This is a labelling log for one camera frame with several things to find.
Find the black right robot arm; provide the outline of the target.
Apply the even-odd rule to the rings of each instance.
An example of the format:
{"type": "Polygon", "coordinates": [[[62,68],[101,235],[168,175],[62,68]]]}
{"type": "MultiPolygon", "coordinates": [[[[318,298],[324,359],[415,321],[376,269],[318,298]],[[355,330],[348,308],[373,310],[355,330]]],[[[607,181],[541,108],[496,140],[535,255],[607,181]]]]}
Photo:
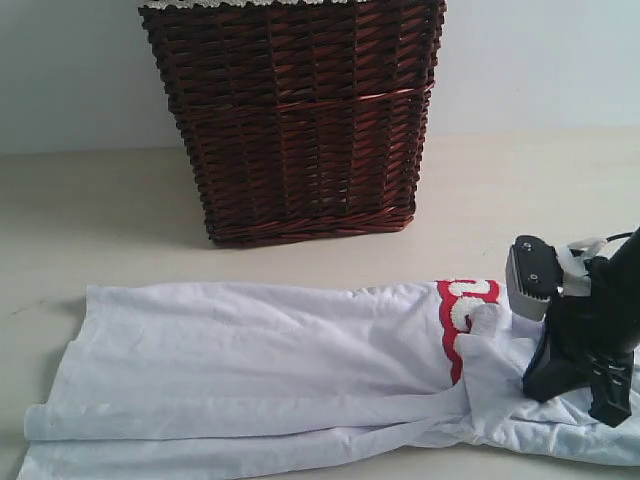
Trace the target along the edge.
{"type": "Polygon", "coordinates": [[[591,391],[589,414],[617,427],[632,414],[634,351],[639,345],[639,234],[553,247],[531,235],[516,238],[505,268],[512,311],[543,325],[522,378],[538,402],[580,388],[591,391]]]}

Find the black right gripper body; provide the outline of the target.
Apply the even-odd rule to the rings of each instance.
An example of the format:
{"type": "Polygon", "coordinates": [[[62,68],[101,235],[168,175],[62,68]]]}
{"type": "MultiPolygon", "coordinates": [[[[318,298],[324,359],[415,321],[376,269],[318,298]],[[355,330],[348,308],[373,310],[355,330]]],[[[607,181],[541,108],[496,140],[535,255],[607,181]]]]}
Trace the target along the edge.
{"type": "Polygon", "coordinates": [[[596,257],[588,263],[591,294],[564,296],[551,305],[548,332],[577,337],[593,345],[587,355],[592,400],[588,414],[617,427],[632,413],[633,350],[639,344],[639,300],[618,288],[613,263],[596,257]]]}

